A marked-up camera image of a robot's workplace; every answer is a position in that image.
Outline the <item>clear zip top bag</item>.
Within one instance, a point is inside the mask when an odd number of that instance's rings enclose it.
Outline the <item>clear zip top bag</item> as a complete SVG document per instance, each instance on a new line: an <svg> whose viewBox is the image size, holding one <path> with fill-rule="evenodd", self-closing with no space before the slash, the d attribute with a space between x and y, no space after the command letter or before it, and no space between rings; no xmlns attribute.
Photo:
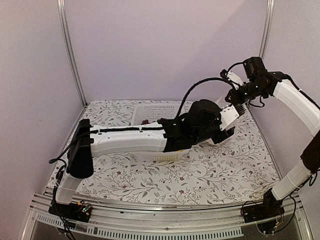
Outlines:
<svg viewBox="0 0 320 240"><path fill-rule="evenodd" d="M227 103L223 97L221 96L220 98L218 98L215 103L221 108L223 109L224 107L230 106L232 105L232 103Z"/></svg>

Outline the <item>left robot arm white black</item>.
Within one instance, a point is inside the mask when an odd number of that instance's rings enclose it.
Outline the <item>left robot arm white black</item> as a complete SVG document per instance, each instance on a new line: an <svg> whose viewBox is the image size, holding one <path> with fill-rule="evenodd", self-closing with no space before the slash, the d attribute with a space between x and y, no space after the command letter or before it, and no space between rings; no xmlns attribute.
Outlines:
<svg viewBox="0 0 320 240"><path fill-rule="evenodd" d="M178 112L173 119L158 118L149 124L106 127L83 119L63 151L68 162L58 175L54 207L63 217L74 213L72 197L81 181L93 175L94 157L123 152L177 152L208 139L221 143L234 134L229 125L239 116L231 104L220 108L210 100L201 99L193 102L184 114Z"/></svg>

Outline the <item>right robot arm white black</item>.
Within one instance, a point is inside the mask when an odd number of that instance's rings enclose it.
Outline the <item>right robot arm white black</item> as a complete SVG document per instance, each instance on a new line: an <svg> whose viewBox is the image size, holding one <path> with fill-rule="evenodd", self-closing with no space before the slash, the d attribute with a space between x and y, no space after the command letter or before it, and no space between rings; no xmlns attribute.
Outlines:
<svg viewBox="0 0 320 240"><path fill-rule="evenodd" d="M284 126L278 133L281 140L288 139L302 153L286 175L264 194L258 213L262 218L269 218L284 198L302 188L320 172L320 107L295 84L291 76L281 71L267 70L258 56L233 66L243 67L247 81L242 81L231 67L221 71L221 77L233 85L226 95L227 102L239 106L256 98L273 97L287 108L285 112L288 116L296 117L295 120L284 117L277 120L279 125Z"/></svg>

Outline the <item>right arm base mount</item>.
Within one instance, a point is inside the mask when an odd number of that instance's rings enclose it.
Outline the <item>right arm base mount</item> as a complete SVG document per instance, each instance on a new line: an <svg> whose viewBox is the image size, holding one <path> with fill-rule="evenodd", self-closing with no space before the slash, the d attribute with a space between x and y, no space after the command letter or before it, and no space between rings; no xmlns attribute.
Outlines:
<svg viewBox="0 0 320 240"><path fill-rule="evenodd" d="M262 203L246 201L240 214L245 223L262 221L257 224L257 229L264 235L271 235L279 228L284 219L283 200L276 200L272 196L264 196Z"/></svg>

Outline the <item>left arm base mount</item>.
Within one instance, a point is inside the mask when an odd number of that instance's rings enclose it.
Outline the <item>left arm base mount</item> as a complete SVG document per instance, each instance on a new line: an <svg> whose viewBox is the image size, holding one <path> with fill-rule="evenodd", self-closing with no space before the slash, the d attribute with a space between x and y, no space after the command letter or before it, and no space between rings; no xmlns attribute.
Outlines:
<svg viewBox="0 0 320 240"><path fill-rule="evenodd" d="M48 212L67 220L88 223L92 214L92 205L85 203L83 200L78 203L71 202L70 204L61 204L52 201Z"/></svg>

